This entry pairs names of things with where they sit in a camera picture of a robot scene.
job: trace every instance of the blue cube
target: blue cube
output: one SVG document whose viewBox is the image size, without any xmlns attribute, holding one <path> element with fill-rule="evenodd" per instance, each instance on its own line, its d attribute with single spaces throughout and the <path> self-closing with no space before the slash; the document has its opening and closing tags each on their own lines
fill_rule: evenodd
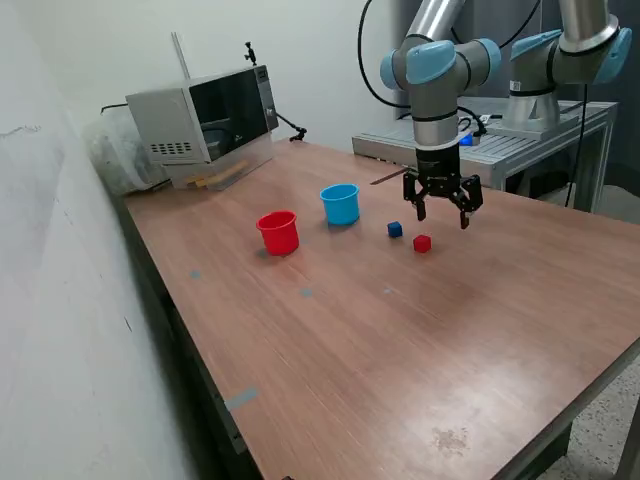
<svg viewBox="0 0 640 480">
<path fill-rule="evenodd" d="M 400 222 L 393 222 L 387 225 L 387 230 L 389 231 L 389 236 L 391 238 L 398 238 L 402 236 L 402 225 Z"/>
</svg>

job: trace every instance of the metal rod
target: metal rod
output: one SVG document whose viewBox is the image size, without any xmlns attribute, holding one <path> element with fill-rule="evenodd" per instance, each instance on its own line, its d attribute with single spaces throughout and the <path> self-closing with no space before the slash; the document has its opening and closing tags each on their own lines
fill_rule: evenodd
<svg viewBox="0 0 640 480">
<path fill-rule="evenodd" d="M 465 0 L 424 0 L 409 27 L 408 35 L 422 35 L 429 40 L 444 40 L 458 18 Z"/>
<path fill-rule="evenodd" d="M 538 33 L 542 33 L 542 21 L 544 19 L 544 0 L 542 0 L 540 2 L 540 10 L 538 11 L 538 13 L 540 14 L 540 22 L 538 25 Z"/>
<path fill-rule="evenodd" d="M 606 42 L 616 31 L 618 19 L 609 14 L 607 0 L 560 0 L 564 33 L 560 48 L 581 52 Z"/>
<path fill-rule="evenodd" d="M 189 80 L 191 78 L 191 74 L 189 73 L 189 67 L 187 66 L 187 61 L 184 58 L 184 51 L 182 50 L 180 35 L 178 35 L 178 32 L 171 32 L 171 38 L 173 39 L 174 47 L 176 47 L 176 53 L 178 54 L 178 60 L 180 61 L 180 66 L 182 67 L 182 73 L 184 74 L 184 78 L 186 80 Z"/>
<path fill-rule="evenodd" d="M 640 404 L 631 421 L 627 442 L 614 480 L 633 480 L 640 475 Z"/>
</svg>

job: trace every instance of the red cup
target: red cup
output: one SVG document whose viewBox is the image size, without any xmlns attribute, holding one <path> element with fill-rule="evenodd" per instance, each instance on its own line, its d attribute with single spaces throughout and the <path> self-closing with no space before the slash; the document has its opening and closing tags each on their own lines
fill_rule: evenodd
<svg viewBox="0 0 640 480">
<path fill-rule="evenodd" d="M 300 245 L 296 214 L 288 210 L 271 212 L 256 223 L 270 255 L 288 255 Z"/>
</svg>

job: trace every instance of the small block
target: small block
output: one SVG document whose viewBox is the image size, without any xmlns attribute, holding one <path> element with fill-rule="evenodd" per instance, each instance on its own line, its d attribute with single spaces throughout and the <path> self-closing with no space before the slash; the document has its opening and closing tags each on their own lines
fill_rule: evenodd
<svg viewBox="0 0 640 480">
<path fill-rule="evenodd" d="M 426 253 L 431 250 L 431 237 L 428 235 L 418 235 L 413 239 L 413 249 L 419 253 Z"/>
<path fill-rule="evenodd" d="M 387 225 L 387 230 L 391 238 L 398 238 L 402 236 L 402 225 L 400 225 L 400 222 L 391 222 Z"/>
</svg>

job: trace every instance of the tape mark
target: tape mark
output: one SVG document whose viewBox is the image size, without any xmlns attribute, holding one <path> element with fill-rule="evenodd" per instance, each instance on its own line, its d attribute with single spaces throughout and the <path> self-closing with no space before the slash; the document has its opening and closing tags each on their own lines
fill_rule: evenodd
<svg viewBox="0 0 640 480">
<path fill-rule="evenodd" d="M 242 405 L 247 403 L 249 400 L 254 399 L 257 396 L 258 396 L 258 391 L 255 388 L 253 387 L 247 388 L 240 395 L 236 395 L 231 400 L 227 400 L 226 402 L 224 402 L 224 406 L 227 407 L 227 410 L 231 411 L 234 408 L 241 407 Z"/>
<path fill-rule="evenodd" d="M 67 221 L 71 224 L 71 226 L 73 226 L 73 220 L 71 220 L 71 217 L 66 210 L 64 210 L 64 216 L 67 217 Z"/>
</svg>

